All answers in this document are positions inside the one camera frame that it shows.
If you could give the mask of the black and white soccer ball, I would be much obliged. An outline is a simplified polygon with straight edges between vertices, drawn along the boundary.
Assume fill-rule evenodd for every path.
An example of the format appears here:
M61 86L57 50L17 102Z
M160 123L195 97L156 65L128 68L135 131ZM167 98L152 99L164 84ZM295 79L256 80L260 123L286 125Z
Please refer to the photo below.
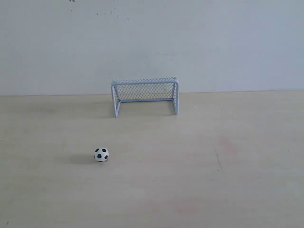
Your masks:
M94 152L94 159L97 162L105 162L109 158L109 151L106 148L97 148Z

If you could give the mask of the small white goal with net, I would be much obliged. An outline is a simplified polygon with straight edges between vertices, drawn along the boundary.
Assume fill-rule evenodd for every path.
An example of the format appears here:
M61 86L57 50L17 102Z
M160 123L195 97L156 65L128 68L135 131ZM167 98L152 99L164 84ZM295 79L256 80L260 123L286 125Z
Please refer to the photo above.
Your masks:
M180 84L176 77L113 80L111 95L115 117L120 104L132 102L171 101L175 114L179 114Z

